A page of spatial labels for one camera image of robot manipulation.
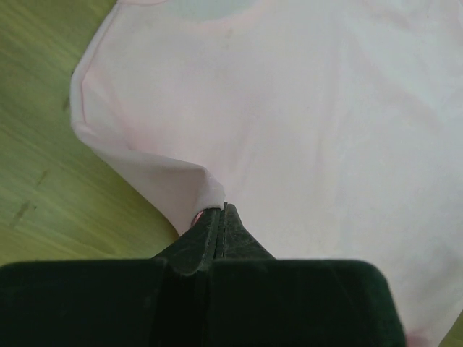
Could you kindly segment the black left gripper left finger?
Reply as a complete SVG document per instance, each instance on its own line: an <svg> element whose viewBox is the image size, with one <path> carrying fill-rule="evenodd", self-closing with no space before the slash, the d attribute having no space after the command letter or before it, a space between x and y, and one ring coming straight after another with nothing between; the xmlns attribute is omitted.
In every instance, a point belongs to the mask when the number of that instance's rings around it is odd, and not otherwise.
<svg viewBox="0 0 463 347"><path fill-rule="evenodd" d="M221 211L155 257L1 267L3 346L199 346Z"/></svg>

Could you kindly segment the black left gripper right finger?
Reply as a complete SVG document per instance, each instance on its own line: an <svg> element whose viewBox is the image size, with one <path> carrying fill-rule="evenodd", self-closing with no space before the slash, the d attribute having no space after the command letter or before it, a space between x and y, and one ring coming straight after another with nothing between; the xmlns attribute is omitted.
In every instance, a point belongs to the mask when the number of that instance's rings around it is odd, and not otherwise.
<svg viewBox="0 0 463 347"><path fill-rule="evenodd" d="M405 346L388 282L359 260L275 260L224 211L208 272L207 346Z"/></svg>

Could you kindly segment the light pink t-shirt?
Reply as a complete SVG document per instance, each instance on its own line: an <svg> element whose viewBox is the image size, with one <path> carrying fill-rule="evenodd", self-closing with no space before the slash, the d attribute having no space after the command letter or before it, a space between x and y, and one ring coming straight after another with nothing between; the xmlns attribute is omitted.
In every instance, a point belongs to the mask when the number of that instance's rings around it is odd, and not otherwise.
<svg viewBox="0 0 463 347"><path fill-rule="evenodd" d="M69 99L180 234L230 202L277 257L370 262L413 346L462 311L460 1L118 1Z"/></svg>

